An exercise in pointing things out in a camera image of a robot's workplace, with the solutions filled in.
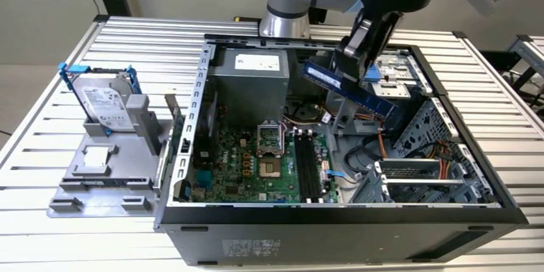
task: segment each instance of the blue ram stick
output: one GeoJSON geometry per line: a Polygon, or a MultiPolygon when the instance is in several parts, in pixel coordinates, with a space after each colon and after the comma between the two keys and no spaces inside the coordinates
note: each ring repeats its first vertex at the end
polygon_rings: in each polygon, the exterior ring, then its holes
{"type": "Polygon", "coordinates": [[[353,100],[371,113],[382,118],[387,118],[395,111],[397,105],[382,99],[359,87],[358,82],[337,76],[334,72],[318,64],[307,61],[305,63],[303,75],[322,87],[337,92],[341,96],[353,100]]]}

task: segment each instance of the sticker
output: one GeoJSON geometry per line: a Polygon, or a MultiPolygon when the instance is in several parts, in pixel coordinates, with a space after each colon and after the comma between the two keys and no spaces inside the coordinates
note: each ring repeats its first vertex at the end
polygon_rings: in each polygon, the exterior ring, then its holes
{"type": "Polygon", "coordinates": [[[134,130],[119,92],[107,87],[83,87],[82,90],[101,124],[114,131],[134,130]]]}
{"type": "Polygon", "coordinates": [[[235,69],[281,71],[281,56],[262,54],[238,54],[235,69]]]}
{"type": "Polygon", "coordinates": [[[375,121],[355,120],[354,126],[358,133],[378,133],[378,123],[375,121]]]}
{"type": "Polygon", "coordinates": [[[330,123],[330,121],[331,121],[331,113],[330,113],[329,111],[326,112],[326,114],[323,114],[322,121],[323,121],[325,124],[329,124],[329,123],[330,123]]]}
{"type": "Polygon", "coordinates": [[[274,257],[281,251],[281,239],[225,239],[223,251],[227,257],[274,257]]]}
{"type": "Polygon", "coordinates": [[[315,76],[318,79],[325,81],[327,84],[335,86],[338,89],[341,88],[341,81],[335,80],[330,76],[327,76],[325,73],[319,72],[314,68],[309,68],[309,73],[315,76]]]}

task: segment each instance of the white wall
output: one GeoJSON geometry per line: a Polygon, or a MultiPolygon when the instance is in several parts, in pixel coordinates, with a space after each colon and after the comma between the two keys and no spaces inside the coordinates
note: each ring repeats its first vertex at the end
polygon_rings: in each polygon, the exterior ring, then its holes
{"type": "Polygon", "coordinates": [[[91,0],[0,0],[0,64],[65,61],[95,15],[91,0]]]}
{"type": "MultiPolygon", "coordinates": [[[[233,20],[262,17],[267,0],[138,0],[147,17],[233,20]]],[[[503,49],[517,34],[544,35],[544,7],[539,0],[514,0],[490,17],[478,14],[466,0],[433,0],[427,9],[407,14],[402,28],[465,31],[479,48],[503,49]]],[[[351,25],[353,14],[330,12],[327,23],[351,25]]]]}
{"type": "MultiPolygon", "coordinates": [[[[135,16],[233,20],[262,17],[267,0],[129,0],[135,16]]],[[[0,64],[65,60],[97,14],[91,0],[0,0],[0,64]]],[[[519,33],[544,35],[539,0],[514,0],[491,17],[465,0],[433,0],[407,15],[406,29],[466,31],[481,48],[506,48],[519,33]]],[[[327,23],[351,25],[354,16],[330,12],[327,23]]]]}

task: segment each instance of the ram slot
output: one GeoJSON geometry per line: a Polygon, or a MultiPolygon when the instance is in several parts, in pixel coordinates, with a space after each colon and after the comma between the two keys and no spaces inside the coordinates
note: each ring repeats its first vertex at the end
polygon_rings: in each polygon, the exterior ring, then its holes
{"type": "Polygon", "coordinates": [[[306,199],[317,202],[322,195],[314,154],[313,137],[309,135],[295,136],[297,171],[299,173],[299,191],[303,202],[306,199]]]}

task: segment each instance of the metal workbench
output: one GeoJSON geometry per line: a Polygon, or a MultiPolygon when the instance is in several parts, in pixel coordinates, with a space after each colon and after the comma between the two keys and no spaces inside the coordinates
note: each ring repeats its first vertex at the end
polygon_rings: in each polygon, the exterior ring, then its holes
{"type": "MultiPolygon", "coordinates": [[[[349,32],[347,27],[321,25],[311,34],[338,41],[349,32]]],[[[159,117],[169,117],[162,95],[177,93],[187,108],[206,33],[255,36],[258,25],[113,17],[93,24],[67,62],[106,68],[133,64],[151,108],[159,117]]],[[[399,30],[391,43],[421,46],[531,225],[447,264],[265,269],[539,271],[544,269],[543,123],[467,39],[451,32],[399,30]]],[[[153,218],[46,216],[83,138],[83,118],[74,94],[55,77],[0,152],[0,262],[13,262],[0,270],[182,269],[185,261],[169,236],[154,232],[153,218]]]]}
{"type": "Polygon", "coordinates": [[[517,52],[535,72],[544,76],[544,36],[519,35],[509,51],[517,52]]]}

